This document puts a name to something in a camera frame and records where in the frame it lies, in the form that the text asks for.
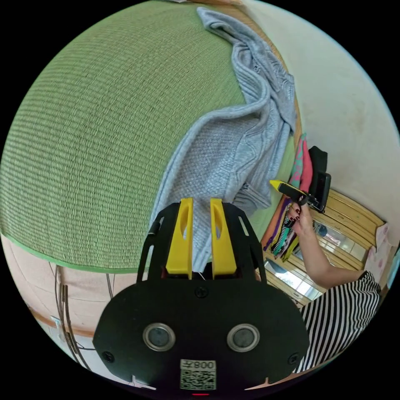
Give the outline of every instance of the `black and white striped shirt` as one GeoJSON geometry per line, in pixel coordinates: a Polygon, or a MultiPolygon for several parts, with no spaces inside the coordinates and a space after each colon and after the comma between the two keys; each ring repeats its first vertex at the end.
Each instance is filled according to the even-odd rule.
{"type": "Polygon", "coordinates": [[[293,372],[322,364],[349,346],[375,315],[379,293],[380,286],[366,271],[357,281],[333,287],[300,309],[310,346],[293,372]]]}

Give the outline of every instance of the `wooden cabinet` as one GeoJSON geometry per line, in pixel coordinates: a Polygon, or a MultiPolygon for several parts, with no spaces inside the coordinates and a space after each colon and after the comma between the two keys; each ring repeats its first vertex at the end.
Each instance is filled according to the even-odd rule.
{"type": "MultiPolygon", "coordinates": [[[[349,270],[364,269],[368,250],[375,246],[375,233],[385,222],[354,200],[330,190],[325,214],[311,211],[317,237],[330,263],[349,270]]],[[[307,275],[299,249],[286,262],[265,253],[270,283],[305,305],[325,292],[307,275]]]]}

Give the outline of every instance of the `qr code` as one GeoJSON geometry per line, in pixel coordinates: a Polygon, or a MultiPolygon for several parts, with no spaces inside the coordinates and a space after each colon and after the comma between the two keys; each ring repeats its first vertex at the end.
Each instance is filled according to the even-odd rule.
{"type": "Polygon", "coordinates": [[[190,371],[181,370],[181,389],[191,390],[214,390],[216,384],[215,371],[190,371]]]}
{"type": "Polygon", "coordinates": [[[181,389],[215,390],[216,382],[217,370],[215,361],[180,361],[181,389]]]}

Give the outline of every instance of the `white wall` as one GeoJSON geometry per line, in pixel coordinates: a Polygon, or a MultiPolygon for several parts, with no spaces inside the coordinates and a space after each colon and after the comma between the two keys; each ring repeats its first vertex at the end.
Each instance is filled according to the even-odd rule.
{"type": "Polygon", "coordinates": [[[295,77],[310,147],[328,152],[332,188],[391,225],[400,240],[399,132],[366,72],[330,36],[270,4],[243,0],[242,10],[272,40],[295,77]]]}

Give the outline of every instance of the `pink cloth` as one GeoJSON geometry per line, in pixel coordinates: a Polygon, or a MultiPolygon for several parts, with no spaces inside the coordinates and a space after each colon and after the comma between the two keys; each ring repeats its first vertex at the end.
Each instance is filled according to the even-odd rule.
{"type": "Polygon", "coordinates": [[[311,185],[311,180],[313,179],[313,165],[311,163],[311,157],[310,153],[308,152],[308,146],[307,146],[307,140],[304,137],[303,140],[303,171],[301,174],[301,181],[300,181],[300,187],[299,189],[308,192],[310,185],[311,185]]]}

